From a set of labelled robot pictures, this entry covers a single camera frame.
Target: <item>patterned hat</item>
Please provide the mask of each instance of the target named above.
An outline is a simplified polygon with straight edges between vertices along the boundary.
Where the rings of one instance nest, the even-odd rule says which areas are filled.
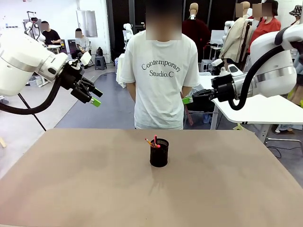
[[[290,15],[295,16],[295,17],[301,17],[302,14],[302,6],[298,5],[295,6],[294,10],[289,12]]]

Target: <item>gray plastic stool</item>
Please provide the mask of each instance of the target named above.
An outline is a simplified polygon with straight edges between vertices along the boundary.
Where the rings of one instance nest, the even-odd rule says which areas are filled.
[[[107,69],[104,56],[95,57],[95,70],[104,70]]]

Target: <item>floor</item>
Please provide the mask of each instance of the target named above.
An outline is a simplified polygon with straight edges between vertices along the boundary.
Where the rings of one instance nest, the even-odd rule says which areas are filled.
[[[94,82],[101,74],[115,71],[113,65],[107,65],[107,67],[107,70],[95,70],[94,67],[91,67],[85,70],[84,76]],[[25,87],[20,93],[30,107],[35,107],[46,99],[52,86],[49,83],[41,88]],[[54,128],[77,102],[77,99],[71,96],[70,92],[61,88],[53,104],[47,110],[37,114],[46,129]],[[5,99],[9,101],[11,106],[25,108],[18,96],[6,97]],[[0,178],[6,174],[43,133],[44,130],[32,115],[21,116],[0,111],[0,137],[7,144],[5,149],[0,147]]]
[[[114,67],[105,71],[95,71],[93,68],[86,70],[85,76],[95,82],[104,95],[100,98],[102,105],[99,108],[85,105],[73,98],[68,91],[61,89],[53,105],[46,111],[37,114],[38,118],[47,129],[50,128],[134,128],[134,102],[126,89],[116,83],[116,75],[112,73]],[[43,88],[25,88],[21,94],[30,106],[36,106],[44,101],[52,85]],[[18,97],[8,98],[10,105],[23,107]],[[185,122],[185,129],[210,129],[210,124],[203,124],[203,116],[194,114],[194,125]],[[229,122],[224,116],[218,117],[218,129],[230,130],[236,124]],[[248,125],[247,129],[257,132],[260,125]],[[295,135],[275,135],[269,132],[272,138],[302,139],[303,132],[295,130]],[[30,148],[43,134],[40,125],[33,116],[18,116],[0,112],[0,136],[4,138],[8,147],[0,148],[0,178],[9,168]],[[295,143],[271,142],[268,145],[294,148]],[[300,149],[280,149],[281,163],[295,177],[303,187],[303,156]]]

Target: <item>beige coat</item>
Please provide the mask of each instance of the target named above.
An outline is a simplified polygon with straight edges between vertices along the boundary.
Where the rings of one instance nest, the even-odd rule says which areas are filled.
[[[240,60],[241,46],[243,44],[245,32],[246,32],[245,20],[247,18],[248,16],[244,15],[243,17],[236,20],[234,26],[229,30],[227,34],[226,41],[221,50],[221,54],[219,58],[223,58],[223,59],[230,58],[234,62],[243,61],[243,58],[245,56],[249,44],[249,38],[248,38],[246,40],[247,47],[244,50],[243,58]],[[251,29],[252,26],[250,26],[250,30],[247,37],[250,37]]]

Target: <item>person in black shirt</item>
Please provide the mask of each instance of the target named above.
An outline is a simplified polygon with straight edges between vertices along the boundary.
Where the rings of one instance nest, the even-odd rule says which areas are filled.
[[[44,32],[42,32],[42,35],[45,36],[46,45],[61,45],[60,36],[55,30],[49,28],[49,24],[47,21],[41,22],[41,28],[42,30],[44,30]]]

